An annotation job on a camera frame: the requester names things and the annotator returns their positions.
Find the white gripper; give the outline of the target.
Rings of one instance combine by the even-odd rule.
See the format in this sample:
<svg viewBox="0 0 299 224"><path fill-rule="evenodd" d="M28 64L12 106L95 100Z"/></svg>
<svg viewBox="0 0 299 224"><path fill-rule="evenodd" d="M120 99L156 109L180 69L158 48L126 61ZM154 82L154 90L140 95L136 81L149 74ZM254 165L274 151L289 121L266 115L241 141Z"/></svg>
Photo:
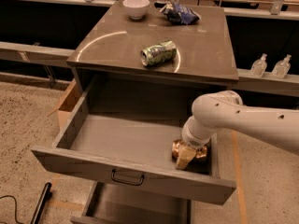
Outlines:
<svg viewBox="0 0 299 224"><path fill-rule="evenodd" d="M204 126L194 116L189 117L181 132L182 140L188 147L182 146L178 149L176 168L184 170L196 156L195 148L206 145L217 130L217 128Z"/></svg>

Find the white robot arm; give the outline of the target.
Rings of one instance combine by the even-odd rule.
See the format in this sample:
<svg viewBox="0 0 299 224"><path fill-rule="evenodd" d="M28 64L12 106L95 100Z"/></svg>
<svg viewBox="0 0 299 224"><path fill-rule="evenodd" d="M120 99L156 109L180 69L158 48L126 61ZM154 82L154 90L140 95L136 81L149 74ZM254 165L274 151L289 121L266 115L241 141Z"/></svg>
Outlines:
<svg viewBox="0 0 299 224"><path fill-rule="evenodd" d="M197 97L182 128L176 168L184 170L219 129L230 129L299 154L299 111L243 105L234 91Z"/></svg>

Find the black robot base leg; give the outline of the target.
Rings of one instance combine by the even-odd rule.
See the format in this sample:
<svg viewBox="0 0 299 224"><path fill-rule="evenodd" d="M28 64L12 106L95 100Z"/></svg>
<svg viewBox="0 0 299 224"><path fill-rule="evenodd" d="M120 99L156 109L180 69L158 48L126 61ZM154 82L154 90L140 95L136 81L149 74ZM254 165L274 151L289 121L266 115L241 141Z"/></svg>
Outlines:
<svg viewBox="0 0 299 224"><path fill-rule="evenodd" d="M42 189L42 192L40 194L39 200L36 205L36 209L34 211L34 214L32 216L30 224L38 224L39 219L41 218L45 203L50 195L50 189L52 187L52 184L50 182L47 182Z"/></svg>

